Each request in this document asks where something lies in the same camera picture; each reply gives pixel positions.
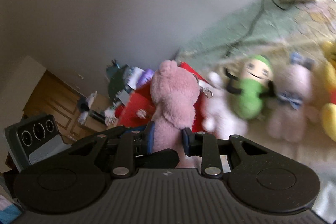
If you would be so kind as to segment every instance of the doll's smiling mouth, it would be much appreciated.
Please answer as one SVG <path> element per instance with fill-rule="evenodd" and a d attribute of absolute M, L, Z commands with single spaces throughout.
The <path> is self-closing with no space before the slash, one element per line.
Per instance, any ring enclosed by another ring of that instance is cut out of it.
<path fill-rule="evenodd" d="M 254 75 L 253 73 L 250 73 L 249 71 L 248 71 L 248 73 L 251 74 L 251 75 L 253 75 L 254 77 L 257 77 L 257 78 L 259 78 L 259 79 L 263 79 L 263 80 L 264 80 L 264 78 L 262 78 L 262 77 L 260 77 L 260 76 L 256 76 L 256 75 Z"/>

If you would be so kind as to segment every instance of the camera lens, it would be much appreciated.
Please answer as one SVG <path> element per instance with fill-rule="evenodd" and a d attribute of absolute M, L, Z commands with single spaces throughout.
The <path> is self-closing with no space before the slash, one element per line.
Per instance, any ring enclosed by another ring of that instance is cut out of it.
<path fill-rule="evenodd" d="M 22 142 L 24 143 L 24 145 L 26 146 L 31 146 L 33 139 L 32 136 L 30 135 L 30 133 L 28 131 L 23 131 L 22 135 L 21 135 L 21 139 Z"/>
<path fill-rule="evenodd" d="M 47 122 L 45 123 L 47 130 L 49 132 L 53 132 L 54 131 L 54 124 L 51 120 L 47 120 Z"/>
<path fill-rule="evenodd" d="M 41 141 L 45 137 L 44 127 L 40 123 L 37 123 L 37 124 L 34 125 L 33 131 L 34 131 L 35 137 L 39 141 Z"/>

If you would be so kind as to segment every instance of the blue bow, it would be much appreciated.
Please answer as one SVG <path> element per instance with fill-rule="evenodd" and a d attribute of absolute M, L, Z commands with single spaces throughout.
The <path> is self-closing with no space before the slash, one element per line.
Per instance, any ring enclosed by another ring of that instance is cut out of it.
<path fill-rule="evenodd" d="M 287 91 L 279 93 L 278 100 L 282 104 L 290 103 L 295 110 L 298 110 L 303 104 L 303 100 L 299 95 Z"/>

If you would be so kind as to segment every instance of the ribbed gray surface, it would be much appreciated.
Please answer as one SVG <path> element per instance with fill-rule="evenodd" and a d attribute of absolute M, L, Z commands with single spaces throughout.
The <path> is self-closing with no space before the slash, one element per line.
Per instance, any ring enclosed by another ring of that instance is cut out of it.
<path fill-rule="evenodd" d="M 36 149 L 33 153 L 31 153 L 29 155 L 29 161 L 31 164 L 35 164 L 70 147 L 70 144 L 63 143 L 62 137 L 60 135 L 56 135 L 51 140 L 47 141 L 44 145 Z"/>
<path fill-rule="evenodd" d="M 99 201 L 67 215 L 26 212 L 14 224 L 313 224 L 324 223 L 311 211 L 269 216 L 237 202 L 219 180 L 201 177 L 196 169 L 140 169 L 116 180 Z"/>

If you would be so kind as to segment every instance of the pink plush toy with bow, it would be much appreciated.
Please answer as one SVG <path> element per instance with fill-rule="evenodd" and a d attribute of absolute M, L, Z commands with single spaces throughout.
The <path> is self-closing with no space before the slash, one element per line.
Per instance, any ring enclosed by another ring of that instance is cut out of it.
<path fill-rule="evenodd" d="M 294 52 L 291 64 L 276 81 L 277 106 L 268 124 L 268 134 L 276 139 L 299 142 L 307 128 L 307 118 L 317 122 L 318 110 L 310 106 L 313 100 L 314 61 Z"/>
<path fill-rule="evenodd" d="M 195 167 L 195 159 L 184 154 L 181 130 L 194 122 L 194 104 L 200 93 L 195 76 L 178 67 L 176 61 L 164 61 L 154 73 L 151 97 L 156 105 L 154 152 L 171 148 L 177 151 L 178 168 Z"/>

